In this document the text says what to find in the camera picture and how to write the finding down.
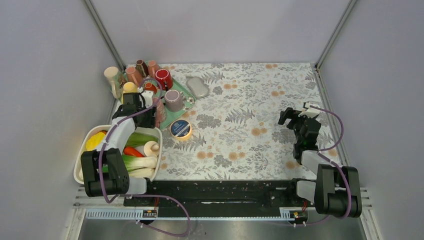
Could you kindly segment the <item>yellow mug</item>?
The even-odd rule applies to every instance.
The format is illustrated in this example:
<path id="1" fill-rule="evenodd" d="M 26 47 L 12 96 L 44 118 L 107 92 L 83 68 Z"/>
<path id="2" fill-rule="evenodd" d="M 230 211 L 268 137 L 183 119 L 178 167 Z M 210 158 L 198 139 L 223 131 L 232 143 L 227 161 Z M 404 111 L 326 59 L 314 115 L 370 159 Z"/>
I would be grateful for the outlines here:
<path id="1" fill-rule="evenodd" d="M 138 93 L 137 85 L 131 81 L 126 82 L 122 87 L 122 96 L 120 99 L 120 102 L 122 104 L 124 103 L 124 94 L 128 94 L 128 93 Z"/>

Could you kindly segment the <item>cream floral mug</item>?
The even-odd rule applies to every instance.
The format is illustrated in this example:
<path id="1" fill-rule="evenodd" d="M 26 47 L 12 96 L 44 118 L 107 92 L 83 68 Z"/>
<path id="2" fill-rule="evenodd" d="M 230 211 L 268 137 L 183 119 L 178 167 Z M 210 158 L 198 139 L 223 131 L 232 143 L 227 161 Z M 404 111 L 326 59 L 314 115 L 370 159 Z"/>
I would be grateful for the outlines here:
<path id="1" fill-rule="evenodd" d="M 116 66 L 110 66 L 103 71 L 103 75 L 111 86 L 114 98 L 120 99 L 123 95 L 123 86 L 127 82 L 124 74 Z"/>

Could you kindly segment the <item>red mug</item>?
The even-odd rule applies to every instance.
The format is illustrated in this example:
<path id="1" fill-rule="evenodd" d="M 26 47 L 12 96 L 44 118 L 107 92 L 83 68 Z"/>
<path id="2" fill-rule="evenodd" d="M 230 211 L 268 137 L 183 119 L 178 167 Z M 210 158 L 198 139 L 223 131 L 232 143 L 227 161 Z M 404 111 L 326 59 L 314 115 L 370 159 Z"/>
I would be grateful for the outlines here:
<path id="1" fill-rule="evenodd" d="M 173 87 L 174 82 L 169 70 L 161 68 L 155 72 L 154 77 L 165 91 Z"/>

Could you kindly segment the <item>lilac mug black handle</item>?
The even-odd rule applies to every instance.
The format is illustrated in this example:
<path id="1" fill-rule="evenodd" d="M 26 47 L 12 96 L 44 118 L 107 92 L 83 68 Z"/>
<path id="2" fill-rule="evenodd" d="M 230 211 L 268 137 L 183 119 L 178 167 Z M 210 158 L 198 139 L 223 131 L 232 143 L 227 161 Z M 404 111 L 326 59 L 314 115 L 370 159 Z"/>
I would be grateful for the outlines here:
<path id="1" fill-rule="evenodd" d="M 184 101 L 181 93 L 175 89 L 168 90 L 165 95 L 165 106 L 170 112 L 176 113 L 184 108 Z"/>

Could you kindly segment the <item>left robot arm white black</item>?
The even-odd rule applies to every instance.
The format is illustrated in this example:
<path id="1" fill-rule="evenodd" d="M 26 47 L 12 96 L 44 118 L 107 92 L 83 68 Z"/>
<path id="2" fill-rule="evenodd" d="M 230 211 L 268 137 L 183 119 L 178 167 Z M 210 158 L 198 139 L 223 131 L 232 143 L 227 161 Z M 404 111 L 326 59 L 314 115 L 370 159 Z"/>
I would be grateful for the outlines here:
<path id="1" fill-rule="evenodd" d="M 140 93 L 125 93 L 123 100 L 104 139 L 94 150 L 81 154 L 84 189 L 88 197 L 102 196 L 107 203 L 120 195 L 136 195 L 142 205 L 148 206 L 154 202 L 155 192 L 147 187 L 145 177 L 129 175 L 122 153 L 137 128 L 155 126 L 159 100 L 148 106 L 147 98 Z"/>

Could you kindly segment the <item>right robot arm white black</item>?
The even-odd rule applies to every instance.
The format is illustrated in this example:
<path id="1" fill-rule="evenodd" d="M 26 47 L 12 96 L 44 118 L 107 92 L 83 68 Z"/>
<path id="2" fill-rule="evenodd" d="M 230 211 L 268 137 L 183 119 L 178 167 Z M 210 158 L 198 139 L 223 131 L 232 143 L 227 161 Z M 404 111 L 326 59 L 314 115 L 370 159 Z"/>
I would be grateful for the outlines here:
<path id="1" fill-rule="evenodd" d="M 340 166 L 323 154 L 317 142 L 321 123 L 317 120 L 322 108 L 306 103 L 302 110 L 291 107 L 281 111 L 279 125 L 286 127 L 296 139 L 293 157 L 298 164 L 312 171 L 316 179 L 295 179 L 294 188 L 287 191 L 287 201 L 293 206 L 305 200 L 319 214 L 337 218 L 358 218 L 362 214 L 359 172 L 351 166 Z"/>

